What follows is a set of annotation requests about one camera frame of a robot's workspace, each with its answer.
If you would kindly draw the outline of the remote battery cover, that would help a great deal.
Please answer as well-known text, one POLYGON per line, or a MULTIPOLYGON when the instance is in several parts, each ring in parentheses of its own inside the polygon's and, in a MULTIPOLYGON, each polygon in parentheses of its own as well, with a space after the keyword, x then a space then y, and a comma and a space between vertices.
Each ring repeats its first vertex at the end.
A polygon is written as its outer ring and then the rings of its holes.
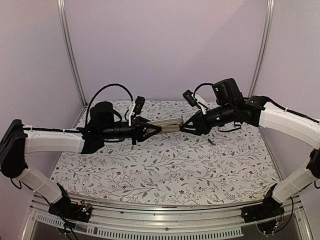
POLYGON ((184 120, 182 118, 171 118, 163 120, 153 120, 149 121, 148 123, 155 126, 181 126, 184 123, 184 120))

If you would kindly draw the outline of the dark battery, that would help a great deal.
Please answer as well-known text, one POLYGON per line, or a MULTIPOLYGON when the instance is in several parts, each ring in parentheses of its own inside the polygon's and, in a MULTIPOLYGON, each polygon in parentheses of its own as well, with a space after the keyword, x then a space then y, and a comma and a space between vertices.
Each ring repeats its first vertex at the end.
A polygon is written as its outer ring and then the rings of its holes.
POLYGON ((215 146, 215 143, 214 143, 212 140, 208 139, 207 141, 208 141, 212 146, 215 146))

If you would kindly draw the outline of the white remote control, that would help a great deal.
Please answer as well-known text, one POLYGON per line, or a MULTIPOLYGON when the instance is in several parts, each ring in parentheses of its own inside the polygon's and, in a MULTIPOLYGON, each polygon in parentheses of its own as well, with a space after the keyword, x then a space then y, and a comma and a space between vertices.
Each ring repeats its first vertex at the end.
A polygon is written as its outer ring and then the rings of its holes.
POLYGON ((180 131, 179 125, 162 125, 161 126, 161 134, 167 134, 167 133, 175 133, 180 131))

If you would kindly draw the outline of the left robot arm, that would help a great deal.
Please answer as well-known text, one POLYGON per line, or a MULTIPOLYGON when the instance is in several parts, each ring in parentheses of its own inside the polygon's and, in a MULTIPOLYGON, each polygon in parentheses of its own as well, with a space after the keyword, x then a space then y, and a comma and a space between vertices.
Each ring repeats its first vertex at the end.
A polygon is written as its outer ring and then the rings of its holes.
POLYGON ((106 141, 131 139, 132 144, 143 142, 160 133, 162 128, 143 117, 119 119, 111 102, 99 102, 86 115, 88 123, 76 129, 38 128, 23 125, 20 119, 11 122, 0 141, 0 171, 17 179, 42 195, 63 216, 74 213, 74 205, 64 188, 49 180, 42 172, 27 165, 25 155, 37 152, 71 152, 93 154, 106 141))

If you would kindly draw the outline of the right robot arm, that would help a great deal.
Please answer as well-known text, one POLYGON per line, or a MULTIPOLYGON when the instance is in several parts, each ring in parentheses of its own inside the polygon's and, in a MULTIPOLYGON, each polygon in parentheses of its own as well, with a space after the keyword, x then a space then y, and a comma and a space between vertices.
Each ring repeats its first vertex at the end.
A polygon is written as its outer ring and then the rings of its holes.
POLYGON ((320 178, 320 122, 305 114, 285 108, 266 96, 244 97, 233 78, 210 83, 217 107, 209 109, 196 90, 186 90, 183 97, 199 111, 180 127, 180 131, 197 136, 208 134, 233 122, 236 130, 243 123, 272 129, 294 137, 312 147, 309 162, 287 178, 274 184, 262 203, 241 210, 244 219, 269 218, 284 213, 283 203, 320 178))

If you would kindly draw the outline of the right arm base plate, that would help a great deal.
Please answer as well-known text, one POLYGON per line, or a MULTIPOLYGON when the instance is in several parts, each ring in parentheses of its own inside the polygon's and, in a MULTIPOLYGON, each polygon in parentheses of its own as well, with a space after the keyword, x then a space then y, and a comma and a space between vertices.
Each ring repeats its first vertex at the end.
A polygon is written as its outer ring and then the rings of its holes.
POLYGON ((260 203, 241 208, 241 217, 245 223, 277 217, 285 213, 282 204, 260 203))

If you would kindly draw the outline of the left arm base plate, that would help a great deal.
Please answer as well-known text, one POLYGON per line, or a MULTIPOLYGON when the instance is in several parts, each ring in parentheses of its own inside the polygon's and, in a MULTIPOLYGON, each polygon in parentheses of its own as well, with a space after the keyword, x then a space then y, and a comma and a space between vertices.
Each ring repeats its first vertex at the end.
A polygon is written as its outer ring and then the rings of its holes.
POLYGON ((60 199, 50 205, 48 212, 67 220, 88 223, 92 215, 92 206, 83 200, 78 203, 72 203, 69 200, 60 199))

